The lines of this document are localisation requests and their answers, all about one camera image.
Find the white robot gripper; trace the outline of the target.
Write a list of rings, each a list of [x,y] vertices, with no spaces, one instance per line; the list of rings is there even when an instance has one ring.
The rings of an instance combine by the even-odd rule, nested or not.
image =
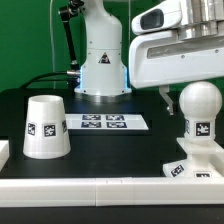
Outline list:
[[[135,88],[159,87],[174,114],[169,84],[224,76],[224,32],[179,40],[175,30],[136,37],[129,49],[129,77]]]

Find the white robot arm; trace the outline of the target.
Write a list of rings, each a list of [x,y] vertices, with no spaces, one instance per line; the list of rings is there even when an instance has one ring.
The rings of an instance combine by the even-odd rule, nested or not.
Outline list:
[[[135,16],[127,65],[120,21],[104,0],[83,1],[87,46],[79,95],[112,101],[132,88],[158,87],[173,112],[170,85],[224,76],[224,0],[163,0]]]

